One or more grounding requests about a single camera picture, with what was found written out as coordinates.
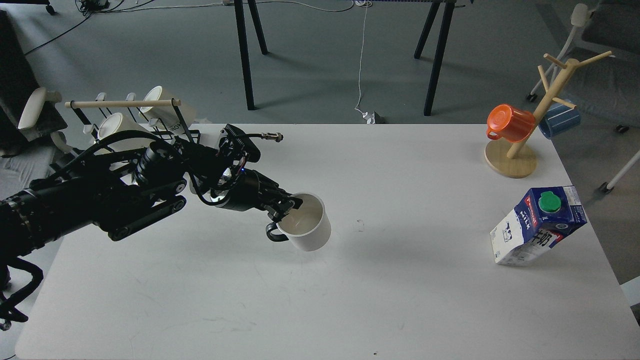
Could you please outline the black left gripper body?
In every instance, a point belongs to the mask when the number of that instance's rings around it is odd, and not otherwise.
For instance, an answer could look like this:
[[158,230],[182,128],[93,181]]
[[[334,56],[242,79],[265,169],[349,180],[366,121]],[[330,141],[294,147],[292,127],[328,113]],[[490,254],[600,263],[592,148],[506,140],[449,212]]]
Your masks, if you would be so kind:
[[263,211],[266,205],[281,200],[279,184],[256,170],[243,169],[235,178],[231,178],[230,170],[226,170],[221,180],[229,182],[231,189],[210,191],[210,200],[215,207],[238,212],[252,208]]

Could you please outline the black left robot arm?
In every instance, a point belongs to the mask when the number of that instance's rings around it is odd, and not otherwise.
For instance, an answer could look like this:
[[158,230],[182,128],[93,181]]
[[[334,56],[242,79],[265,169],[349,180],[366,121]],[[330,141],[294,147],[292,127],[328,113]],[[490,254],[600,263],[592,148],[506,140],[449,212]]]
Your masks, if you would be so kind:
[[167,142],[142,130],[125,130],[87,150],[73,149],[51,164],[53,174],[2,200],[1,289],[9,284],[10,268],[29,273],[31,279],[1,296],[1,329],[28,320],[18,304],[44,278],[26,255],[89,224],[112,241],[125,239],[182,210],[186,198],[181,192],[187,186],[210,207],[266,211],[270,234],[304,200],[245,168],[261,156],[254,137],[229,124],[210,147],[182,137]]

